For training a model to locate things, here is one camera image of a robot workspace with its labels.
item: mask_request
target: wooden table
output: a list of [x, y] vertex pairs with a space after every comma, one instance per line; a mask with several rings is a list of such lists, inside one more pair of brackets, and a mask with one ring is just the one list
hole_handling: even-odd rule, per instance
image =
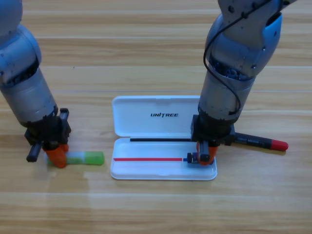
[[117, 181], [111, 101], [199, 95], [217, 0], [24, 0], [41, 69], [70, 110], [70, 149], [105, 165], [47, 168], [0, 98], [0, 232], [4, 234], [311, 234], [312, 1], [284, 12], [282, 36], [236, 124], [289, 143], [286, 154], [220, 147], [210, 182]]

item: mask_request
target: black cable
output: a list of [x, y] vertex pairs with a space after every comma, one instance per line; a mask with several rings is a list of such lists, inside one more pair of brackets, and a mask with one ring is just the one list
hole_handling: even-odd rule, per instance
[[232, 27], [233, 25], [237, 24], [238, 22], [240, 22], [242, 19], [247, 19], [248, 16], [255, 12], [256, 10], [260, 9], [261, 7], [263, 7], [264, 5], [266, 5], [267, 3], [269, 3], [271, 0], [266, 0], [264, 1], [263, 3], [259, 4], [259, 5], [256, 5], [255, 3], [253, 3], [253, 9], [247, 13], [244, 13], [242, 12], [241, 14], [241, 17], [238, 18], [237, 20], [233, 21], [232, 23], [230, 23], [229, 25], [227, 25], [226, 27], [222, 28], [220, 31], [218, 31], [216, 33], [216, 35], [211, 39], [211, 41], [208, 43], [206, 49], [205, 49], [205, 52], [204, 52], [204, 65], [205, 67], [207, 68], [208, 72], [215, 78], [217, 79], [221, 84], [223, 84], [227, 89], [229, 89], [234, 95], [235, 95], [235, 98], [238, 102], [238, 108], [235, 110], [235, 111], [231, 111], [229, 112], [229, 115], [235, 115], [241, 108], [241, 102], [240, 102], [240, 99], [239, 99], [239, 96], [237, 95], [237, 93], [230, 87], [228, 86], [225, 82], [223, 82], [220, 78], [218, 78], [211, 70], [210, 68], [208, 67], [207, 65], [207, 62], [206, 62], [206, 55], [208, 53], [208, 49], [209, 47], [211, 46], [211, 44], [214, 42], [214, 40], [221, 34], [223, 33], [225, 30], [229, 29], [230, 27]]

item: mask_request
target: red stripe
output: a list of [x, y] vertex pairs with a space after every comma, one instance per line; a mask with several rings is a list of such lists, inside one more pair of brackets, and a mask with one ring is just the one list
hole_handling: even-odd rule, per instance
[[126, 162], [126, 161], [137, 161], [137, 162], [140, 162], [140, 161], [183, 161], [182, 158], [178, 158], [178, 157], [129, 157], [129, 158], [123, 158], [123, 157], [118, 157], [118, 158], [114, 158], [114, 161], [123, 161], [123, 162]]

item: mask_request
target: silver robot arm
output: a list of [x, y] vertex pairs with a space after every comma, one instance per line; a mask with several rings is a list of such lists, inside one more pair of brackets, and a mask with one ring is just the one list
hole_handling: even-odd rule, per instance
[[27, 128], [32, 146], [27, 161], [35, 162], [66, 145], [71, 132], [68, 110], [58, 107], [41, 73], [41, 52], [34, 36], [22, 25], [21, 0], [0, 0], [0, 91], [19, 123]]
[[[234, 141], [238, 120], [256, 76], [272, 57], [282, 25], [281, 10], [296, 0], [218, 0], [221, 15], [206, 40], [207, 74], [191, 141], [217, 147]], [[206, 154], [203, 161], [211, 162]]]

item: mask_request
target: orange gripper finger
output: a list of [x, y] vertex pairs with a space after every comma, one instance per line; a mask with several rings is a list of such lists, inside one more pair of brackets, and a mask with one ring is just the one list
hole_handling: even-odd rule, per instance
[[66, 154], [68, 145], [59, 145], [55, 150], [45, 150], [50, 161], [58, 168], [66, 167]]
[[218, 150], [218, 147], [209, 147], [210, 158], [209, 158], [208, 164], [212, 164], [212, 162], [214, 161], [217, 150]]
[[198, 149], [198, 147], [199, 147], [199, 143], [197, 143], [197, 145], [196, 145], [196, 149], [197, 149], [197, 158], [198, 158], [199, 164], [200, 164], [200, 165], [203, 165], [203, 166], [207, 166], [207, 165], [212, 164], [212, 162], [213, 162], [214, 159], [215, 159], [215, 154], [216, 154], [216, 152], [217, 152], [217, 150], [218, 150], [218, 147], [209, 147], [209, 161], [208, 161], [208, 162], [201, 162], [201, 161], [199, 160], [199, 149]]

